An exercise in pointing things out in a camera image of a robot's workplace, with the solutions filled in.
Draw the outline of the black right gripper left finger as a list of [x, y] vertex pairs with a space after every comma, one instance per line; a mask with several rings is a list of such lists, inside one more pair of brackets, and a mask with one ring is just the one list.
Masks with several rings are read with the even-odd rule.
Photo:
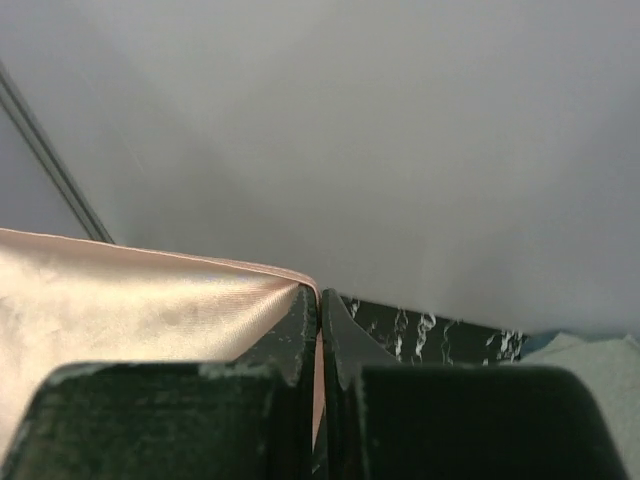
[[232, 362], [83, 362], [39, 384], [5, 479], [308, 479], [316, 295]]

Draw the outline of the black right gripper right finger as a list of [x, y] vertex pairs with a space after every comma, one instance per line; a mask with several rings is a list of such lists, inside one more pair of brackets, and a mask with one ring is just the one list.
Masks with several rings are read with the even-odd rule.
[[330, 479], [625, 479], [591, 392], [542, 366], [398, 362], [321, 300]]

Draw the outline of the pink satin napkin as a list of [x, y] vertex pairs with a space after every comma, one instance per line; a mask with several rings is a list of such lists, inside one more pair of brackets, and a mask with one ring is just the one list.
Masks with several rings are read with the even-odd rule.
[[247, 362], [308, 276], [244, 261], [1, 233], [1, 447], [56, 370], [101, 364]]

